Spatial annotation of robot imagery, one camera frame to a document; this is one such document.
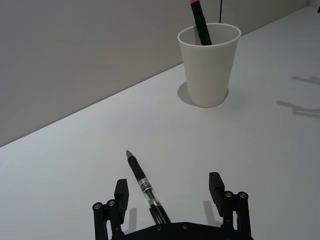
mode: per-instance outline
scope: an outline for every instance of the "white wall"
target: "white wall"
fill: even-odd
[[[312,7],[320,7],[320,0],[308,0],[308,5]]]
[[[247,33],[305,4],[224,0],[222,20]],[[0,146],[180,64],[193,24],[189,0],[1,0]]]

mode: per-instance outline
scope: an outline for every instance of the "white table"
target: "white table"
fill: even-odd
[[[319,29],[306,7],[242,37],[218,107],[180,100],[179,65],[0,148],[0,239],[94,239],[92,205],[120,178],[123,230],[134,208],[138,230],[153,225],[126,149],[173,222],[221,222],[208,187],[219,172],[227,190],[249,194],[255,239],[318,239],[320,117],[307,109],[320,108]]]

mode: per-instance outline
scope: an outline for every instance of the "screw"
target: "screw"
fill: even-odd
[[[225,196],[227,196],[228,198],[231,198],[234,194],[230,191],[226,191],[225,193]]]
[[[239,193],[239,196],[242,199],[246,199],[248,197],[248,194],[246,194],[245,192],[242,191],[242,192]]]
[[[108,202],[108,205],[109,205],[110,207],[113,206],[113,205],[115,205],[115,204],[116,204],[116,202],[113,201],[113,200],[111,200],[111,201]]]
[[[182,225],[182,228],[183,228],[184,230],[187,230],[188,227],[189,227],[189,226],[188,226],[188,224],[186,224],[186,223]]]
[[[99,208],[101,208],[102,204],[101,203],[97,203],[96,205],[94,205],[94,209],[98,210]]]

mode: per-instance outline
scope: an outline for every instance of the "black marker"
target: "black marker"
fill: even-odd
[[[190,0],[194,16],[195,26],[198,30],[199,38],[203,46],[212,45],[205,16],[202,12],[199,0]]]
[[[150,206],[149,210],[156,224],[171,223],[164,207],[161,205],[158,197],[150,185],[144,171],[142,171],[137,159],[128,150],[126,151],[128,163],[133,171],[133,174],[138,181],[138,184]]]

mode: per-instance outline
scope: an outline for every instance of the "cup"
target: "cup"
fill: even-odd
[[[191,26],[178,35],[190,100],[199,107],[221,104],[227,93],[235,58],[239,28],[208,23],[212,45],[202,46],[197,28]]]

